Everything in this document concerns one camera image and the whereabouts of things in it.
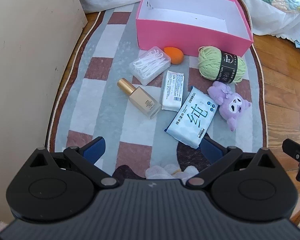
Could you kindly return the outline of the blue wet wipes pack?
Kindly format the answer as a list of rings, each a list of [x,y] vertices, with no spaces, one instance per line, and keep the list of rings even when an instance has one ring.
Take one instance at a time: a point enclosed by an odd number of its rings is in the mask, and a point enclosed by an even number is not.
[[[207,94],[192,87],[188,97],[165,132],[197,149],[209,128],[218,105]]]

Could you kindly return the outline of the purple plush toy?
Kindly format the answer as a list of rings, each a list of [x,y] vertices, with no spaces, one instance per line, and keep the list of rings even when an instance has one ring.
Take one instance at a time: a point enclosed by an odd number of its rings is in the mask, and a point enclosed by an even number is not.
[[[209,97],[219,106],[221,117],[228,124],[230,131],[237,127],[238,119],[251,107],[251,102],[243,99],[238,93],[222,82],[214,81],[207,89]]]

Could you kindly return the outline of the white small tissue pack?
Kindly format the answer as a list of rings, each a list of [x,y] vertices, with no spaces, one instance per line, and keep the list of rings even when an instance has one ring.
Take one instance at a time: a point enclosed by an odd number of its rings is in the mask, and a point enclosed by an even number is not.
[[[162,96],[162,110],[178,112],[183,99],[184,75],[167,71]]]

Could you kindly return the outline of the gold foundation bottle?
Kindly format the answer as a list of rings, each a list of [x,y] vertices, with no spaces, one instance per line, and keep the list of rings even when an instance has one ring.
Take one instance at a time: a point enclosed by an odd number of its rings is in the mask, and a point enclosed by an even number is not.
[[[161,109],[161,104],[140,86],[135,87],[125,78],[119,79],[117,86],[128,95],[130,102],[149,119]]]

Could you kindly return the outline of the green yarn ball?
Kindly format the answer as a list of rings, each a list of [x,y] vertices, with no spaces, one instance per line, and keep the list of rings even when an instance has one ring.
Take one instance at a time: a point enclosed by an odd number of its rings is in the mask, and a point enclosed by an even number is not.
[[[202,77],[225,84],[239,83],[247,71],[245,61],[213,46],[198,49],[198,69]]]

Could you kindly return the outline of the orange makeup sponge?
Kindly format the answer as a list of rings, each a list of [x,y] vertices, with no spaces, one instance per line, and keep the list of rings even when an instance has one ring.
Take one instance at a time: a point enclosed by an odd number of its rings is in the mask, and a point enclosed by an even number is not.
[[[164,48],[164,53],[170,57],[171,59],[171,64],[181,64],[184,60],[184,54],[183,52],[178,49],[178,48],[174,48],[174,47],[165,47]]]

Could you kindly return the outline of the clear floss pick box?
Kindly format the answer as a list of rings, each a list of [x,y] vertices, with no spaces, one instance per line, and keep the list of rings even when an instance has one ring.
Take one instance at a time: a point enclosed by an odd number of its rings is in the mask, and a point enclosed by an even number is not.
[[[154,46],[129,64],[129,70],[143,85],[148,85],[171,65],[171,58]]]

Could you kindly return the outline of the white glove cloth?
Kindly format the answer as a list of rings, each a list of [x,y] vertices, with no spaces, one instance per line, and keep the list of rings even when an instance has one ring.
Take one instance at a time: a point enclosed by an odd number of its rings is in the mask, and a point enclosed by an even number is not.
[[[165,167],[158,165],[152,166],[145,171],[145,177],[148,180],[154,179],[180,179],[183,183],[193,176],[197,175],[199,171],[194,166],[188,166],[185,170],[181,170],[180,166],[168,164]]]

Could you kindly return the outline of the pink cardboard box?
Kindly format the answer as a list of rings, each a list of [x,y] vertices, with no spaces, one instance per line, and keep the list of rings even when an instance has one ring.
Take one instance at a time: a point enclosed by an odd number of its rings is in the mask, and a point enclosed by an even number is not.
[[[174,47],[190,56],[202,46],[243,56],[253,44],[239,0],[141,0],[136,34],[142,50]]]

